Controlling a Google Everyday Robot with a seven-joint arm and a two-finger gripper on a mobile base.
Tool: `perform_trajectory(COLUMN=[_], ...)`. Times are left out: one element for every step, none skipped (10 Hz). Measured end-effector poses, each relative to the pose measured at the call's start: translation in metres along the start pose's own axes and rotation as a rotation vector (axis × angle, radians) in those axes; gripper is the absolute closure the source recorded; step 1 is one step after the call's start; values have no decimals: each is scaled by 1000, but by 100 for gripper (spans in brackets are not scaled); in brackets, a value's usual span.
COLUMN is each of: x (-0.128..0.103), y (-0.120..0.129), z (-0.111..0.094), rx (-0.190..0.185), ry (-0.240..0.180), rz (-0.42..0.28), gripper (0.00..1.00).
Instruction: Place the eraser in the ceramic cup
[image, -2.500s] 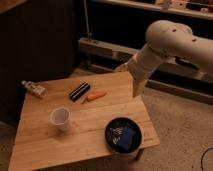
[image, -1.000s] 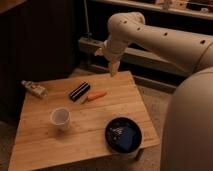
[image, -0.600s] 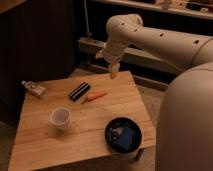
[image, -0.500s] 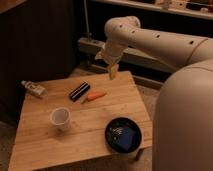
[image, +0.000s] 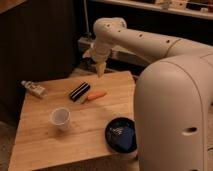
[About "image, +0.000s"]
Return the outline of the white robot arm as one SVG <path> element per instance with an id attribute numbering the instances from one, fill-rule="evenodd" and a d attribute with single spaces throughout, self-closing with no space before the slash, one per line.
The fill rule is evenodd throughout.
<path id="1" fill-rule="evenodd" d="M 213 46 L 129 29 L 99 18 L 90 56 L 102 75 L 118 45 L 148 63 L 134 91 L 141 171 L 208 171 L 208 113 L 213 104 Z"/>

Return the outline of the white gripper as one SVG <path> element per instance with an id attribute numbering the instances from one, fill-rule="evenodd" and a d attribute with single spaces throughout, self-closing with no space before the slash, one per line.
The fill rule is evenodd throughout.
<path id="1" fill-rule="evenodd" d="M 82 57 L 91 58 L 97 63 L 96 71 L 99 77 L 104 75 L 106 69 L 105 61 L 109 57 L 111 52 L 111 45 L 103 42 L 99 39 L 96 39 L 90 46 L 90 50 L 86 50 Z"/>

